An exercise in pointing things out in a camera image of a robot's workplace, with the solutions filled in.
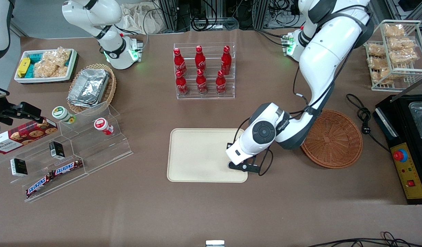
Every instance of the woven bread basket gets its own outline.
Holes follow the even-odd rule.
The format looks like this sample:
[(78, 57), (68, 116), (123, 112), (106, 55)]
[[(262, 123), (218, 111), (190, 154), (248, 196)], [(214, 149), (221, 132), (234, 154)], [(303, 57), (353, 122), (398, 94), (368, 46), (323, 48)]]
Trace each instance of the woven bread basket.
[[(107, 84), (107, 86), (106, 86), (106, 90), (104, 91), (104, 94), (103, 94), (103, 99), (101, 100), (101, 102), (104, 102), (104, 101), (106, 101), (107, 102), (107, 106), (112, 102), (112, 100), (113, 100), (113, 95), (115, 94), (115, 89), (117, 88), (117, 79), (115, 78), (115, 75), (114, 75), (114, 73), (113, 73), (113, 71), (112, 71), (112, 69), (111, 68), (109, 68), (109, 66), (106, 66), (106, 65), (104, 65), (104, 64), (92, 64), (92, 65), (89, 65), (89, 66), (86, 66), (84, 69), (104, 69), (104, 70), (106, 70), (107, 72), (109, 72), (109, 80), (108, 80), (108, 84)], [(78, 74), (77, 75), (75, 75), (75, 77), (74, 77), (74, 79), (72, 80), (72, 84), (71, 84), (71, 86), (70, 86), (70, 88), (69, 88), (69, 92), (72, 90), (72, 88), (73, 88), (73, 86), (74, 86), (74, 84), (75, 84), (75, 81), (76, 81), (76, 79), (78, 78), (78, 76), (80, 75), (80, 73), (84, 70), (84, 69), (81, 69), (79, 72), (78, 72)], [(69, 108), (73, 111), (73, 112), (75, 112), (76, 114), (77, 113), (80, 113), (80, 112), (82, 112), (82, 111), (84, 111), (84, 110), (86, 110), (86, 109), (88, 109), (88, 107), (83, 107), (83, 106), (76, 106), (76, 105), (72, 105), (70, 102), (69, 102), (69, 100), (68, 100), (68, 106), (69, 106)]]
[(324, 109), (302, 144), (302, 150), (316, 164), (344, 168), (358, 160), (363, 139), (355, 123), (338, 111)]

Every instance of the snickers bar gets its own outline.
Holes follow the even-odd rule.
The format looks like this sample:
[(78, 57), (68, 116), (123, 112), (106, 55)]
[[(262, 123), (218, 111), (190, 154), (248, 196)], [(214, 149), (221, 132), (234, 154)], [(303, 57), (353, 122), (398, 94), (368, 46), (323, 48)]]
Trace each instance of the snickers bar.
[(66, 172), (69, 172), (70, 170), (73, 170), (75, 168), (78, 168), (78, 167), (80, 167), (82, 165), (83, 165), (83, 161), (82, 160), (77, 160), (77, 161), (74, 161), (74, 162), (72, 162), (70, 164), (67, 164), (64, 167), (60, 167), (57, 170), (53, 170), (53, 171), (51, 171), (51, 173), (52, 173), (53, 177), (55, 178), (55, 177), (57, 177), (60, 174), (64, 174)]
[(32, 196), (35, 192), (39, 191), (41, 187), (43, 187), (45, 184), (47, 184), (51, 179), (54, 177), (52, 176), (52, 173), (49, 172), (46, 174), (43, 178), (41, 178), (37, 183), (33, 184), (31, 187), (29, 187), (26, 190), (26, 198), (28, 199), (30, 196)]

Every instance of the small black box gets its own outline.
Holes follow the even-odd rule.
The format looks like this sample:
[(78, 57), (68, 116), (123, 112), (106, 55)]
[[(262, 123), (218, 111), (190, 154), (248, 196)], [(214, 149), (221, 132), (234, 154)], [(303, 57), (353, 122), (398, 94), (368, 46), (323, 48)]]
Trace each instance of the small black box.
[(63, 150), (63, 145), (58, 142), (50, 142), (49, 150), (51, 151), (51, 156), (58, 160), (65, 158), (65, 151)]
[(14, 158), (10, 161), (11, 163), (11, 173), (13, 176), (24, 177), (28, 175), (28, 170), (26, 169), (25, 161), (18, 158)]

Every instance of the aluminum foil container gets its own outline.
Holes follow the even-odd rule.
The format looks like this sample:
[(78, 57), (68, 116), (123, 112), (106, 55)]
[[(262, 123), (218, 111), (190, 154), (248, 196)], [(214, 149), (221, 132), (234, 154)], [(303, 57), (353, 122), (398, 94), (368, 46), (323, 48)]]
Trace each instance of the aluminum foil container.
[(109, 80), (104, 69), (84, 69), (77, 77), (67, 99), (73, 105), (91, 107), (100, 103)]

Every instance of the yellow snack package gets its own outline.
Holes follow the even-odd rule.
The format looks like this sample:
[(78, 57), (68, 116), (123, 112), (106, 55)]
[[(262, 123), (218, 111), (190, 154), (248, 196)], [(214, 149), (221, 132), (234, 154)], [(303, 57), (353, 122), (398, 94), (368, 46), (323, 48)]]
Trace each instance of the yellow snack package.
[(29, 58), (23, 58), (22, 61), (20, 61), (20, 64), (17, 68), (17, 75), (20, 78), (23, 78), (25, 76), (26, 72), (28, 71), (30, 62), (31, 60)]

